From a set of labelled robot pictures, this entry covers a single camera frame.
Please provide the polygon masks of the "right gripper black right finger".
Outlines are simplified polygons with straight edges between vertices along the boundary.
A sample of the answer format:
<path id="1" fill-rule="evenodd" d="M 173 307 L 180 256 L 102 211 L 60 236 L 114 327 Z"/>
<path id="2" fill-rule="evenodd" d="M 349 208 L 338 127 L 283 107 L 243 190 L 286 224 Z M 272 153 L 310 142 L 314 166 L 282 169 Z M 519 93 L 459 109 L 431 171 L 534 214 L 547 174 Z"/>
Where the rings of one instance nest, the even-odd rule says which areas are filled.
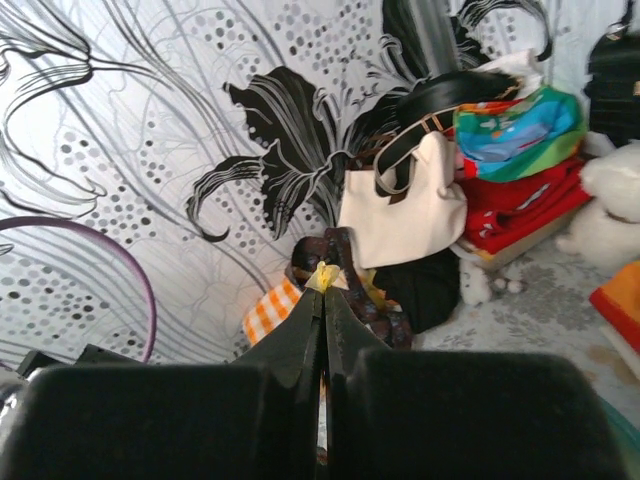
<path id="1" fill-rule="evenodd" d="M 567 359 L 398 351 L 324 297 L 333 479 L 623 479 L 605 412 Z"/>

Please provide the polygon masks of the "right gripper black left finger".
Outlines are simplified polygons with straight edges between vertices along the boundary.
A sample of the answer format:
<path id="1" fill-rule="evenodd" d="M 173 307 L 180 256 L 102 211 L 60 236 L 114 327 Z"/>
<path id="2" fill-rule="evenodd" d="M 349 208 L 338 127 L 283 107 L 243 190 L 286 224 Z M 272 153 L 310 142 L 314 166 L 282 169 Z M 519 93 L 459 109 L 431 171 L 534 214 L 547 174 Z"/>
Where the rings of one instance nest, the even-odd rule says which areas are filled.
<path id="1" fill-rule="evenodd" d="M 7 400 L 5 479 L 312 479 L 324 299 L 229 364 L 44 369 Z"/>

